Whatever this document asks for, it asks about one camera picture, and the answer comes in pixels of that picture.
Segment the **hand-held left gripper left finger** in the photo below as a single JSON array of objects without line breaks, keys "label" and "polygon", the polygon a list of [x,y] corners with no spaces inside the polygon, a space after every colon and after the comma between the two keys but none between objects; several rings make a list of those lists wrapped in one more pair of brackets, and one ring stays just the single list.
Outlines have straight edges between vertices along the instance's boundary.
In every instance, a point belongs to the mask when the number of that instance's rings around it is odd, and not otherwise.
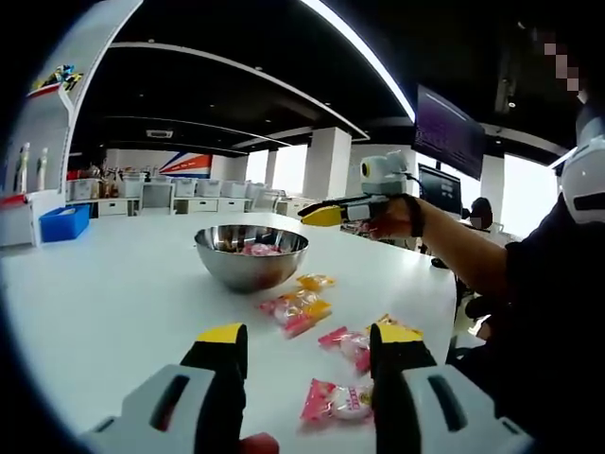
[{"label": "hand-held left gripper left finger", "polygon": [[92,453],[237,453],[247,373],[247,327],[212,328],[81,440]]}]

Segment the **person's right hand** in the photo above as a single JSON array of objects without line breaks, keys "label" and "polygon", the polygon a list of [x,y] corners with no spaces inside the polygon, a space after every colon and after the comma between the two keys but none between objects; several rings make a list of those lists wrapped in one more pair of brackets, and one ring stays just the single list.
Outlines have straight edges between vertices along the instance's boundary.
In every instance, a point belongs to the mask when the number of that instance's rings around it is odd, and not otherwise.
[{"label": "person's right hand", "polygon": [[405,199],[391,199],[387,206],[367,222],[372,239],[408,238],[412,233],[412,222]]}]

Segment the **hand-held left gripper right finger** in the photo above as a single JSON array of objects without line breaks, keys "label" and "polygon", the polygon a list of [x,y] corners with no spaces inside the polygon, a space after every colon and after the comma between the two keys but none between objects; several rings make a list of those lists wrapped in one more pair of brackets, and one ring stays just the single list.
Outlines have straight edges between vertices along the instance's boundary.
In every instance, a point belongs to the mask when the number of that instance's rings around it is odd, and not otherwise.
[{"label": "hand-held left gripper right finger", "polygon": [[402,325],[371,326],[378,453],[531,453],[534,440],[450,364],[439,365]]}]

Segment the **person's left hand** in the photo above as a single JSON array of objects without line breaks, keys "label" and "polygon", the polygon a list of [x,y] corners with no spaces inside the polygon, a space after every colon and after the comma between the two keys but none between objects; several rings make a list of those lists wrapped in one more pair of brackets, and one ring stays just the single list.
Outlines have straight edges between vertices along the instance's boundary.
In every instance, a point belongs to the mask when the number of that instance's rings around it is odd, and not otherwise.
[{"label": "person's left hand", "polygon": [[239,442],[240,454],[279,454],[280,447],[275,438],[266,432],[257,433]]}]

